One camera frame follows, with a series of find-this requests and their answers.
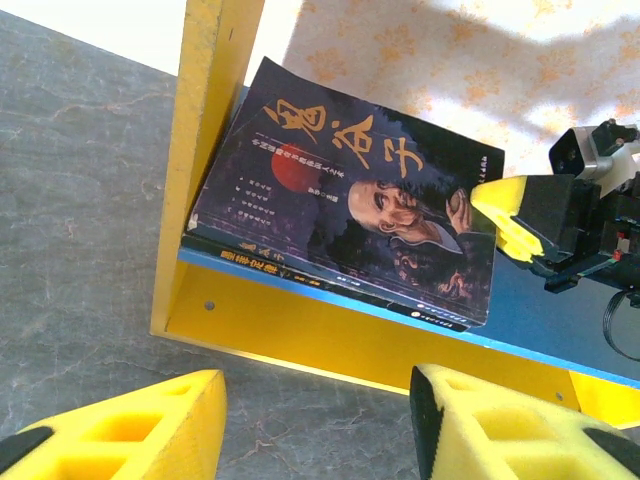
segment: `dark book cover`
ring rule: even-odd
[[[200,253],[206,253],[207,255],[219,258],[228,263],[235,263],[290,282],[299,283],[325,292],[335,293],[342,297],[351,298],[378,308],[384,308],[385,310],[399,313],[406,317],[411,317],[414,320],[422,320],[427,323],[437,325],[438,327],[444,327],[454,332],[464,332],[468,328],[456,322],[443,320],[442,318],[434,315],[426,315],[422,312],[418,312],[415,308],[401,305],[396,302],[390,302],[384,298],[377,297],[354,288],[349,288],[340,283],[334,283],[315,277],[307,272],[295,270],[282,263],[266,260],[264,257],[256,255],[258,249],[256,244],[241,242],[237,247],[234,247],[199,237],[190,232],[187,232],[182,236],[180,244],[184,248],[189,248]]]
[[[187,226],[464,325],[487,319],[495,228],[469,203],[502,150],[264,59]]]

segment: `floral tablecloth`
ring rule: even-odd
[[[263,55],[548,173],[573,125],[640,122],[640,1],[266,0]]]

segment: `stacked books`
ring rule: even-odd
[[[502,150],[264,59],[192,209],[186,248],[455,331],[487,321]]]

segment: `bald man illustration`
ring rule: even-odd
[[[464,189],[444,201],[427,197],[391,183],[359,181],[351,186],[347,203],[363,228],[389,237],[404,281],[451,299],[488,297],[494,235],[474,231]],[[440,208],[430,206],[438,201]]]

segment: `yellow shelf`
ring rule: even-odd
[[[413,365],[436,363],[616,425],[640,420],[640,392],[629,387],[177,259],[210,152],[242,88],[262,6],[261,0],[187,3],[151,332],[399,393],[408,392]],[[213,310],[205,308],[208,301]]]

